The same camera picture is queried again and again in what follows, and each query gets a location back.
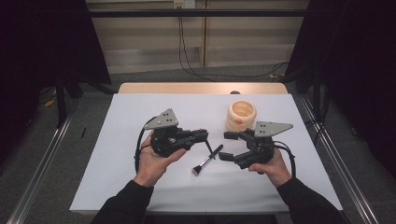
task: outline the person's left hand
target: person's left hand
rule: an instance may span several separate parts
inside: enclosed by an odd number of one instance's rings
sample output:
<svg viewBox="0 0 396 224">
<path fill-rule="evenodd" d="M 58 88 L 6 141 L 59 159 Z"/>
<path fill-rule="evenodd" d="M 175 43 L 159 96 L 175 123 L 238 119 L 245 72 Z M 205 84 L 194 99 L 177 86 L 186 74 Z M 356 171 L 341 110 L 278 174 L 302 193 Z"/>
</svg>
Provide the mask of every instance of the person's left hand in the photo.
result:
<svg viewBox="0 0 396 224">
<path fill-rule="evenodd" d="M 153 187 L 166 172 L 166 168 L 174 161 L 178 161 L 187 150 L 182 148 L 164 158 L 154 152 L 149 146 L 151 135 L 142 143 L 139 169 L 134 177 L 134 182 L 144 187 Z"/>
</svg>

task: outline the black brush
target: black brush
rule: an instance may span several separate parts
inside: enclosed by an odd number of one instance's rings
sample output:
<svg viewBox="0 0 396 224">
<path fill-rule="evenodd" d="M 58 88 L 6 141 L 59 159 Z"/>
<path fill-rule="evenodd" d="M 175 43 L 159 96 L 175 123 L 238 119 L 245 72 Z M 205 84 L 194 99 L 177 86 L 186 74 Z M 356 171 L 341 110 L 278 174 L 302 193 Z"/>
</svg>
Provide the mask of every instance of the black brush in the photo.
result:
<svg viewBox="0 0 396 224">
<path fill-rule="evenodd" d="M 218 148 L 216 148 L 216 150 L 213 151 L 204 161 L 202 161 L 199 165 L 192 168 L 192 173 L 198 175 L 201 172 L 202 168 L 204 168 L 204 166 L 207 165 L 207 163 L 210 162 L 212 158 L 214 158 L 216 154 L 218 154 L 221 151 L 222 148 L 223 145 L 219 145 Z"/>
</svg>

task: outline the person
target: person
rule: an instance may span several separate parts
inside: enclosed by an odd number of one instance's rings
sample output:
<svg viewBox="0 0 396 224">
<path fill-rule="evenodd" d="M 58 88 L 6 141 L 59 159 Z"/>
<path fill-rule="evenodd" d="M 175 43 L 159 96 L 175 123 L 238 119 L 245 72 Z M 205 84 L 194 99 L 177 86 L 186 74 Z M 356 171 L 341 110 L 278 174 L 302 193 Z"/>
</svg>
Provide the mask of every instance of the person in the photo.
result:
<svg viewBox="0 0 396 224">
<path fill-rule="evenodd" d="M 134 179 L 105 202 L 91 224 L 144 223 L 155 184 L 165 174 L 166 168 L 187 152 L 179 149 L 168 158 L 163 158 L 154 152 L 149 143 L 150 136 L 141 144 L 139 169 Z M 275 149 L 274 157 L 269 162 L 254 163 L 248 170 L 268 176 L 289 207 L 293 223 L 347 223 L 329 201 L 290 175 L 279 149 Z"/>
</svg>

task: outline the brush bristles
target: brush bristles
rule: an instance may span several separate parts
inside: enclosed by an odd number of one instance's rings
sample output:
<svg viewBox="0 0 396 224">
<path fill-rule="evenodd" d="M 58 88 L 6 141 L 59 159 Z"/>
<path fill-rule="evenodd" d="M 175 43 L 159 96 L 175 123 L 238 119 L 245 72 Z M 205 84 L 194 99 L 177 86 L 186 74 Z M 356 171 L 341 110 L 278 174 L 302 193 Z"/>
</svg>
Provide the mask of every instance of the brush bristles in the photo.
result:
<svg viewBox="0 0 396 224">
<path fill-rule="evenodd" d="M 192 173 L 195 175 L 198 175 L 202 170 L 202 166 L 195 166 L 194 168 L 192 168 Z"/>
</svg>

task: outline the black sleeve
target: black sleeve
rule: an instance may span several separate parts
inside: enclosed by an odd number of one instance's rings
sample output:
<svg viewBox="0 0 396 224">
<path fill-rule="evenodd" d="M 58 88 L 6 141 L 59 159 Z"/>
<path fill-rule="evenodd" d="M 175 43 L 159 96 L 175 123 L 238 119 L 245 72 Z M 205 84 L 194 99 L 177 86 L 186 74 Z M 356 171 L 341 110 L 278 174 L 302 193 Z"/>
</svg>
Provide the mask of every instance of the black sleeve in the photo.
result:
<svg viewBox="0 0 396 224">
<path fill-rule="evenodd" d="M 343 215 L 320 194 L 292 178 L 277 188 L 279 195 L 290 210 L 294 224 L 300 223 L 347 223 Z"/>
<path fill-rule="evenodd" d="M 143 223 L 154 188 L 145 188 L 131 180 L 116 196 L 107 199 L 91 224 Z"/>
</svg>

